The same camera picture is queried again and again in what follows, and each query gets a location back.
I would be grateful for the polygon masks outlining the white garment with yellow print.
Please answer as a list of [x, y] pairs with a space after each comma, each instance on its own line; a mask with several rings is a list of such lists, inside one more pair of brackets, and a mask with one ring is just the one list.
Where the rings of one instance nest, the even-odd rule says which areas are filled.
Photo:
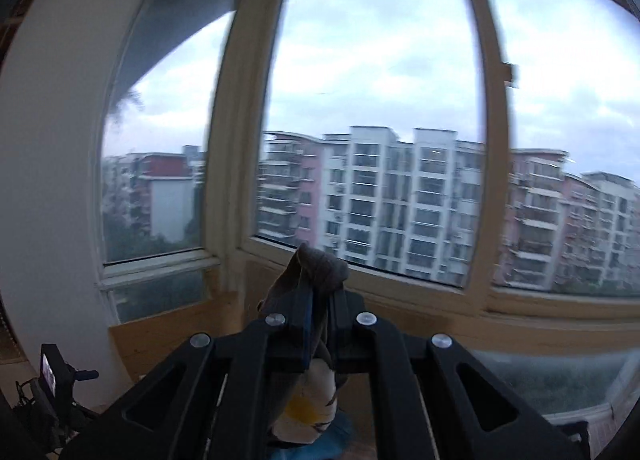
[[313, 444], [329, 428], [336, 411], [335, 372], [323, 359], [314, 358], [299, 376], [271, 433], [282, 443]]

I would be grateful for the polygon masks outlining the dark grey zip jacket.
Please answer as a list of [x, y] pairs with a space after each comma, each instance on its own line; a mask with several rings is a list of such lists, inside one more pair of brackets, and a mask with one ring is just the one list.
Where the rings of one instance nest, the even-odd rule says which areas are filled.
[[352, 330], [348, 277], [346, 261], [303, 243], [271, 284], [257, 317], [266, 335], [262, 385], [268, 394], [292, 393], [314, 359], [336, 375], [337, 388], [346, 384], [344, 335]]

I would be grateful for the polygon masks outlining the blue garment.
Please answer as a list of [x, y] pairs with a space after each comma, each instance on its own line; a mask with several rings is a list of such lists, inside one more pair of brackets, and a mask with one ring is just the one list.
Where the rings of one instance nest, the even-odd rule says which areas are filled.
[[273, 460], [338, 459], [352, 442], [354, 427], [346, 412], [337, 412], [328, 430], [313, 444], [296, 447], [279, 447], [270, 452]]

